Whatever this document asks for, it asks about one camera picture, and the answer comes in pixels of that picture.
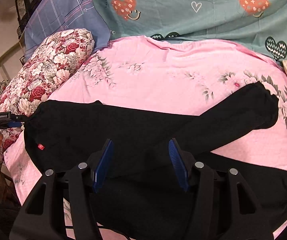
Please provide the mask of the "teal heart print quilt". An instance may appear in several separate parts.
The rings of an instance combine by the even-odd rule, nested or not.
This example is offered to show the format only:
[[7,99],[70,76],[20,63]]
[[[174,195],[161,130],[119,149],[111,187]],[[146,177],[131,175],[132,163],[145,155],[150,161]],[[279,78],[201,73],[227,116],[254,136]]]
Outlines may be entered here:
[[287,0],[93,0],[111,38],[229,40],[287,60]]

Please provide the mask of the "black jogger pants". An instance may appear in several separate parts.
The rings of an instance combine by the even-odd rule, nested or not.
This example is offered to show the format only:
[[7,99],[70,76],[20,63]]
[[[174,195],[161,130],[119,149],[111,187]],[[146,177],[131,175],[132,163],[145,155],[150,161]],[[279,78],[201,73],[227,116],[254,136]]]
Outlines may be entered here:
[[95,219],[135,239],[187,239],[196,193],[178,183],[168,152],[175,139],[196,161],[218,171],[239,170],[273,233],[287,219],[287,171],[222,157],[214,150],[274,126],[277,105],[277,97],[259,82],[200,116],[49,100],[25,123],[25,148],[41,173],[63,172],[112,140],[105,182],[90,198]]

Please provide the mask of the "pink floral bed sheet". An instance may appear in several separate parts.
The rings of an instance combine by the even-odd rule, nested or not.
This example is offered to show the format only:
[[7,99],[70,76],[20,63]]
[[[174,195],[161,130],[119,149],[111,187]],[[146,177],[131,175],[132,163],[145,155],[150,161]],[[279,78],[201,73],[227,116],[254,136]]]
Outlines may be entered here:
[[201,114],[237,89],[261,82],[279,100],[277,124],[215,150],[287,171],[287,75],[277,63],[229,41],[170,44],[127,37],[95,54],[52,100],[93,102],[178,114]]

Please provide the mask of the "blue plaid pillow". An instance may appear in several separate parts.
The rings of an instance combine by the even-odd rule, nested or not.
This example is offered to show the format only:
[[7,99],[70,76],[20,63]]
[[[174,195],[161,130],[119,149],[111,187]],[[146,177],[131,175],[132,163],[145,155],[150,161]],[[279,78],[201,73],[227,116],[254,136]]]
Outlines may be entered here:
[[108,46],[110,30],[95,9],[93,0],[42,0],[24,30],[25,58],[29,59],[46,37],[79,28],[92,33],[94,51]]

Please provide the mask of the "red floral bolster pillow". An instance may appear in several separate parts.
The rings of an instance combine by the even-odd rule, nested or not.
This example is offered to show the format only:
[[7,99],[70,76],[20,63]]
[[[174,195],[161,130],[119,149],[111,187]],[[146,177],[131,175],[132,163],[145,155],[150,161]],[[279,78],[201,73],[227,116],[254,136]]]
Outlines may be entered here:
[[44,39],[0,95],[0,112],[32,115],[82,66],[94,49],[87,29],[69,29]]

